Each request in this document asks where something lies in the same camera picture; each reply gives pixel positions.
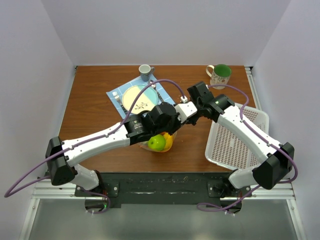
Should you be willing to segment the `yellow banana bunch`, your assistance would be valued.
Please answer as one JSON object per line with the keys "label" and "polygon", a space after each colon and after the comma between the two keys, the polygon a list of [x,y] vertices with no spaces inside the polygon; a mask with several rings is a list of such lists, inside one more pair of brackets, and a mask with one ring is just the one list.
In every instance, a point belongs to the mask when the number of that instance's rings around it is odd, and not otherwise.
{"label": "yellow banana bunch", "polygon": [[165,139],[165,146],[164,146],[164,149],[162,151],[166,152],[172,147],[173,141],[174,141],[174,136],[169,134],[169,133],[167,133],[167,132],[163,132],[162,136]]}

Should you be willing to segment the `green apple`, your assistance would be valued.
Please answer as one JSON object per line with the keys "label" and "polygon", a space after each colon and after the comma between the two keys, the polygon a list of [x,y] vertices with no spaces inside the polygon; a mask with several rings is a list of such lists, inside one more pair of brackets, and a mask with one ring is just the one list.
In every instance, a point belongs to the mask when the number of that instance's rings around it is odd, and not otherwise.
{"label": "green apple", "polygon": [[147,142],[148,147],[151,150],[154,150],[157,152],[162,151],[165,147],[165,144],[166,144],[166,140],[161,134],[151,137]]}

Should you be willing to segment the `clear zip top bag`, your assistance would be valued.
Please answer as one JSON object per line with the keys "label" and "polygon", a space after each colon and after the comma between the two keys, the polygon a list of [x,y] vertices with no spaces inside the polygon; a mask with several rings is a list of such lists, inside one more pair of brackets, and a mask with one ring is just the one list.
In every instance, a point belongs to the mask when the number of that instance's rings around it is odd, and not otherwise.
{"label": "clear zip top bag", "polygon": [[138,145],[140,148],[151,152],[165,153],[172,148],[176,136],[176,132],[173,134],[161,132],[160,134],[151,137],[148,141],[141,142]]}

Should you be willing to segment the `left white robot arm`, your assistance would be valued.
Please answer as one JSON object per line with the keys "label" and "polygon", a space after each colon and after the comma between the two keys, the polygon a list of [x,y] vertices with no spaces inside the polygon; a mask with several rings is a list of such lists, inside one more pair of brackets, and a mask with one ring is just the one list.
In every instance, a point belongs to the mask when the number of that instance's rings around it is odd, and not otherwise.
{"label": "left white robot arm", "polygon": [[112,149],[146,142],[164,132],[173,134],[196,113],[197,108],[191,102],[176,105],[164,102],[146,114],[128,116],[121,123],[84,137],[66,141],[54,137],[46,152],[51,184],[73,183],[92,196],[99,196],[104,190],[100,174],[81,166],[82,161]]}

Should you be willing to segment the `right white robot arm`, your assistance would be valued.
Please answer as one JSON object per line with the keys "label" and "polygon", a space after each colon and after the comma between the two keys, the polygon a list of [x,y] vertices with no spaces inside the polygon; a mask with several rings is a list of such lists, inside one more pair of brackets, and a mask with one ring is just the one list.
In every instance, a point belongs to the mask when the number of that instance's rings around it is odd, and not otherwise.
{"label": "right white robot arm", "polygon": [[204,82],[187,89],[190,100],[197,108],[190,122],[194,125],[200,117],[220,124],[242,141],[259,161],[259,166],[237,169],[228,181],[223,183],[223,192],[235,196],[241,188],[259,185],[270,190],[276,184],[283,183],[284,177],[294,170],[295,148],[289,142],[285,144],[268,136],[243,114],[243,109],[224,94],[215,97]]}

